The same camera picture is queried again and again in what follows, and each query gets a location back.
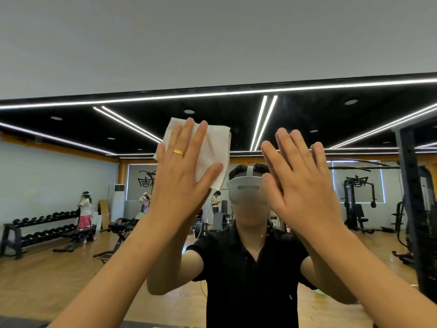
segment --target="vr headset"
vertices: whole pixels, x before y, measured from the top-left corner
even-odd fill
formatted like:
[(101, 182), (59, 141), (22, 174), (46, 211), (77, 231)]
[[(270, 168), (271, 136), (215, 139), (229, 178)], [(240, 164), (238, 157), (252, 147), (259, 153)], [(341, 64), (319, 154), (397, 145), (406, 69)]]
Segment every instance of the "vr headset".
[(228, 195), (233, 204), (243, 202), (267, 204), (262, 189), (262, 178), (254, 176), (254, 166), (248, 166), (245, 175), (237, 176), (229, 181)]

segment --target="pink pants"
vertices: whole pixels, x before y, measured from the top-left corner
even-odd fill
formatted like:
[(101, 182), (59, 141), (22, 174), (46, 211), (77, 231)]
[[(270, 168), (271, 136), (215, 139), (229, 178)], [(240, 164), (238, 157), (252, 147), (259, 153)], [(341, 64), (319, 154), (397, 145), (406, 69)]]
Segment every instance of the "pink pants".
[(77, 224), (77, 229), (86, 229), (91, 226), (91, 214), (90, 215), (81, 215), (79, 217), (79, 223)]

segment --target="air conditioner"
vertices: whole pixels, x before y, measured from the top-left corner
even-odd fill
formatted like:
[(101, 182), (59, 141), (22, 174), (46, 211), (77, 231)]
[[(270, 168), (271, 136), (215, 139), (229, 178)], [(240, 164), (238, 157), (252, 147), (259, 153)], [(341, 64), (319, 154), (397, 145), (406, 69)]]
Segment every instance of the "air conditioner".
[(126, 200), (126, 185), (113, 184), (111, 187), (111, 222), (122, 219), (124, 215), (124, 201)]

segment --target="ring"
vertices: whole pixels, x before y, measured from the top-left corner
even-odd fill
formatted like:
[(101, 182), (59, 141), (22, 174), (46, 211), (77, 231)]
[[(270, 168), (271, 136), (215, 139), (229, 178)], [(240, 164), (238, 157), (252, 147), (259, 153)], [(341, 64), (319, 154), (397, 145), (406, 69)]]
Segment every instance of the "ring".
[(183, 156), (183, 152), (182, 152), (182, 151), (179, 151), (178, 149), (175, 149), (175, 150), (173, 151), (173, 153), (181, 154), (181, 155)]

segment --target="person's right hand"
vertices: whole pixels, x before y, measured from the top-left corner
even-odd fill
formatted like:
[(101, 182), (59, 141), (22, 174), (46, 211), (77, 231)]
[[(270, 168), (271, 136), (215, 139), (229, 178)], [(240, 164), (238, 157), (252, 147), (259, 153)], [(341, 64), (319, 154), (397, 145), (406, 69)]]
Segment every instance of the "person's right hand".
[(156, 151), (158, 168), (148, 215), (169, 220), (178, 228), (197, 209), (223, 168), (221, 163), (214, 163), (196, 182), (196, 164), (208, 124), (201, 122), (190, 141), (193, 126), (192, 118), (184, 126), (176, 125), (167, 149), (160, 143)]
[(298, 130), (289, 135), (281, 128), (276, 138), (281, 153), (270, 142), (261, 145), (271, 172), (263, 175), (263, 189), (273, 211), (305, 238), (314, 228), (345, 228), (322, 144), (312, 146), (313, 156)]

